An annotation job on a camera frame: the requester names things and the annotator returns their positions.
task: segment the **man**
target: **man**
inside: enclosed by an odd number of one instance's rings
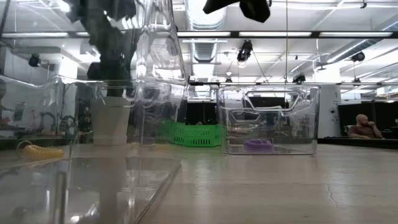
[[[361,139],[381,139],[383,136],[372,121],[368,121],[368,117],[359,114],[356,117],[356,125],[348,130],[348,136]]]

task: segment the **ceiling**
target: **ceiling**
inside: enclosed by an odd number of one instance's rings
[[[395,17],[398,21],[398,2],[396,0],[368,1],[365,9],[360,9],[362,1],[345,0],[273,0],[271,17],[264,24],[246,19],[237,4],[227,7],[226,19],[222,30],[327,30],[327,31],[366,31],[381,30],[381,24]],[[174,19],[179,30],[187,30],[187,14],[183,1],[174,0]],[[58,1],[16,0],[11,2],[4,33],[12,32],[84,32],[79,22],[71,24],[62,12]],[[224,39],[218,44],[216,58],[212,63],[214,69],[210,80],[223,81],[226,72],[232,73],[234,82],[283,82],[284,75],[291,81],[298,74],[292,71],[306,61],[318,60],[317,55],[327,55],[340,49],[353,39],[256,39],[252,38],[253,53],[245,67],[238,67],[236,53],[244,39]],[[57,63],[61,57],[72,55],[76,61],[87,68],[94,58],[85,53],[89,46],[88,39],[7,39],[8,44],[18,47],[46,47],[62,49],[60,54],[45,54],[44,60]],[[180,39],[180,47],[185,62],[185,71],[197,76],[192,71],[190,44]],[[398,39],[383,40],[363,52],[366,58],[356,63],[340,61],[335,66],[340,70],[342,81],[350,82],[354,74],[360,76],[378,71],[381,68],[398,62]],[[300,72],[306,74],[307,81],[313,79],[315,68],[309,62],[302,66]],[[398,66],[368,78],[367,82],[380,82],[391,77],[398,77]]]

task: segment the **yellow object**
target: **yellow object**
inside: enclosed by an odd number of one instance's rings
[[[61,149],[52,149],[36,145],[25,146],[24,154],[30,159],[44,160],[63,158],[64,152]]]

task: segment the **purple bowl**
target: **purple bowl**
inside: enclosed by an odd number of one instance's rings
[[[247,151],[272,152],[272,143],[269,140],[253,139],[244,142],[244,148]]]

